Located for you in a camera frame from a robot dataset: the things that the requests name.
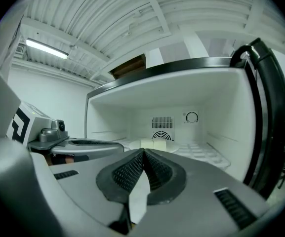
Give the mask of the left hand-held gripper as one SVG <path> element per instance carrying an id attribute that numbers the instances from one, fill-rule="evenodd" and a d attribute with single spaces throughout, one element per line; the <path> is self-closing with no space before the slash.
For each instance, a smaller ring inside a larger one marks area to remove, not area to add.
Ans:
<path id="1" fill-rule="evenodd" d="M 123 145 L 116 140 L 69 137 L 63 120 L 49 117 L 28 102 L 21 102 L 6 136 L 21 143 L 30 152 L 69 156 L 74 161 L 94 160 L 124 152 Z M 82 142 L 64 142 L 68 139 Z"/>

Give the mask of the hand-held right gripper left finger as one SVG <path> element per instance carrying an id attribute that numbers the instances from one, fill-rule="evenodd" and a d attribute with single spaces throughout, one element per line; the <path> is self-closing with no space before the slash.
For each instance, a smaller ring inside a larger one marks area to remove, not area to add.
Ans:
<path id="1" fill-rule="evenodd" d="M 71 164 L 49 166 L 32 153 L 50 235 L 138 235 L 129 216 L 129 192 L 123 182 L 140 167 L 143 150 Z"/>

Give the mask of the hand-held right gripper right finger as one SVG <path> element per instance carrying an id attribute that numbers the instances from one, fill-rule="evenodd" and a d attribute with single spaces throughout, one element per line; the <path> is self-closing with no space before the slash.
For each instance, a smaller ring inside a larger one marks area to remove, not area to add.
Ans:
<path id="1" fill-rule="evenodd" d="M 262 196 L 209 163 L 144 151 L 150 183 L 147 210 L 134 237 L 228 237 L 269 209 Z"/>

